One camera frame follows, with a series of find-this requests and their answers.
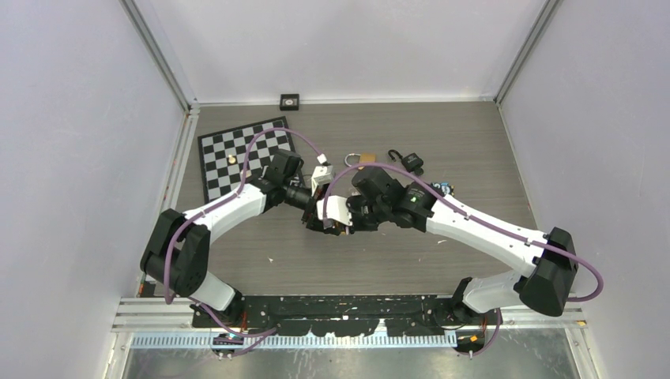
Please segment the brass padlock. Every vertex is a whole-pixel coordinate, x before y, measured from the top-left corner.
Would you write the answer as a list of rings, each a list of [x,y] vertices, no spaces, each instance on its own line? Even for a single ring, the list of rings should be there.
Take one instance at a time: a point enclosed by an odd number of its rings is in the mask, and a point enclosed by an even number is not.
[[[344,165],[351,167],[358,163],[374,163],[376,160],[377,156],[374,153],[349,153],[344,158]]]

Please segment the black Kaijing padlock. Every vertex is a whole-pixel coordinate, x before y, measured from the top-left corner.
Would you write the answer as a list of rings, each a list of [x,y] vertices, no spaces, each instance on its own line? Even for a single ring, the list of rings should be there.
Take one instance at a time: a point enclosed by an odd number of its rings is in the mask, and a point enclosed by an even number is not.
[[[416,167],[423,168],[424,165],[424,161],[414,152],[403,156],[398,150],[390,149],[387,152],[387,155],[393,162],[399,161],[403,168],[409,173],[413,173]]]

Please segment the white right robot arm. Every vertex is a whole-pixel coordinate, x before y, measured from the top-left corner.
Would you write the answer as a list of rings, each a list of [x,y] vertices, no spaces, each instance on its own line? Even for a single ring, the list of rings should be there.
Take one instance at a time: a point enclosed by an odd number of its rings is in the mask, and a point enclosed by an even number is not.
[[[390,222],[400,228],[441,235],[464,243],[510,267],[488,278],[466,277],[451,300],[451,313],[471,324],[494,308],[524,305],[558,317],[568,301],[578,263],[571,234],[559,227],[532,231],[472,209],[412,182],[406,186],[381,167],[364,167],[352,178],[359,196],[349,209],[354,228],[374,230]]]

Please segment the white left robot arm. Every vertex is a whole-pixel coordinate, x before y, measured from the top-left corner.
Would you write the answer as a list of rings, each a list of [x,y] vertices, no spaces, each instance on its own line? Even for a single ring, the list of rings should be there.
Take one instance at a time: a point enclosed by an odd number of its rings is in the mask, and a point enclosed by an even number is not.
[[[209,272],[210,246],[243,221],[282,203],[305,209],[310,190],[292,184],[302,165],[297,153],[280,149],[262,174],[251,175],[226,196],[185,213],[171,208],[161,212],[141,270],[167,290],[206,304],[224,327],[236,325],[243,314],[242,294]]]

